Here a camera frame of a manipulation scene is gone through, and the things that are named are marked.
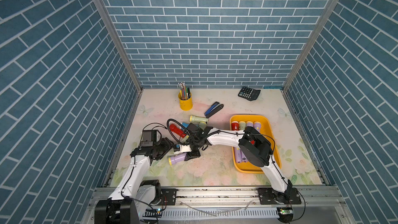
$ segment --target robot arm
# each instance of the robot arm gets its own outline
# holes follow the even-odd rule
[[[279,167],[275,164],[271,143],[253,127],[245,131],[219,130],[213,127],[197,128],[192,123],[188,126],[190,137],[189,152],[185,161],[200,157],[199,149],[206,145],[226,145],[238,147],[253,165],[260,167],[271,182],[274,199],[287,204],[292,193],[290,180],[285,180]],[[141,147],[131,153],[131,162],[122,181],[107,200],[97,203],[94,211],[95,224],[138,223],[149,203],[160,200],[158,180],[142,181],[149,170],[152,160],[162,159],[173,147],[167,138],[156,141],[156,131],[148,134],[152,140],[143,138]]]
[[[251,142],[247,142],[247,140],[246,140],[246,138],[250,136],[246,133],[253,132],[253,130],[256,131],[256,129],[254,129],[254,128],[251,129],[251,128],[248,127],[246,129],[246,131],[238,131],[238,132],[236,132],[236,134],[231,134],[233,131],[223,130],[222,132],[219,132],[217,134],[214,134],[214,135],[208,137],[207,140],[212,145],[221,144],[221,145],[232,146],[232,147],[237,147],[237,148],[242,149],[243,153],[245,155],[247,154],[246,157],[248,158],[249,162],[251,162],[253,165],[261,168],[261,170],[264,172],[264,174],[269,179],[269,181],[271,183],[271,187],[275,191],[284,193],[287,190],[288,183],[283,178],[284,176],[283,176],[283,173],[281,172],[279,166],[274,163],[275,158],[272,154],[271,144],[267,140],[265,141],[265,142],[269,143],[269,147],[267,147],[268,145],[265,147],[268,150],[268,153],[266,154],[267,156],[262,156],[264,153],[261,153],[261,152],[259,152],[257,154],[252,154],[252,151],[253,151],[253,149],[256,148],[256,146],[255,146],[255,144],[253,145]],[[217,131],[218,131],[218,129],[213,128],[210,130],[209,133],[217,132]],[[259,140],[259,136],[264,138],[261,135],[256,135],[256,136],[252,135],[252,136],[255,137],[255,140],[254,140],[255,142],[261,142],[261,140]]]

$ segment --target brick wallpaper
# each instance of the brick wallpaper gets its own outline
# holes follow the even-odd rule
[[[340,0],[288,95],[358,223],[397,223],[398,0]]]
[[[281,88],[327,0],[103,0],[144,87]]]
[[[81,221],[136,94],[92,0],[0,0],[0,223]]]

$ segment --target black calculator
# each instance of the black calculator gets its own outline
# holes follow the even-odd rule
[[[255,101],[260,92],[261,90],[256,90],[249,87],[242,87],[238,96],[247,99],[248,101]]]

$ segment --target table surface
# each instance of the table surface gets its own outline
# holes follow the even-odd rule
[[[190,115],[204,116],[216,101],[224,108],[209,118],[208,126],[229,130],[229,119],[236,114],[258,114],[268,118],[282,163],[282,172],[294,185],[322,184],[301,139],[282,93],[278,89],[262,89],[255,101],[238,97],[239,89],[192,89],[193,108],[180,109],[178,90],[144,89],[129,134],[124,144],[117,169],[111,182],[116,187],[130,163],[130,153],[141,139],[147,124],[159,122],[166,125],[169,118],[189,122]],[[173,140],[163,128],[163,137]],[[239,172],[233,162],[229,146],[210,146],[201,151],[201,157],[170,166],[168,156],[153,161],[144,180],[159,179],[162,186],[237,186],[270,185],[264,174]]]

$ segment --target stapler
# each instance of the stapler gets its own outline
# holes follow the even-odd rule
[[[214,102],[211,107],[205,112],[205,116],[210,118],[216,112],[220,111],[224,107],[224,104],[220,104],[220,102]]]

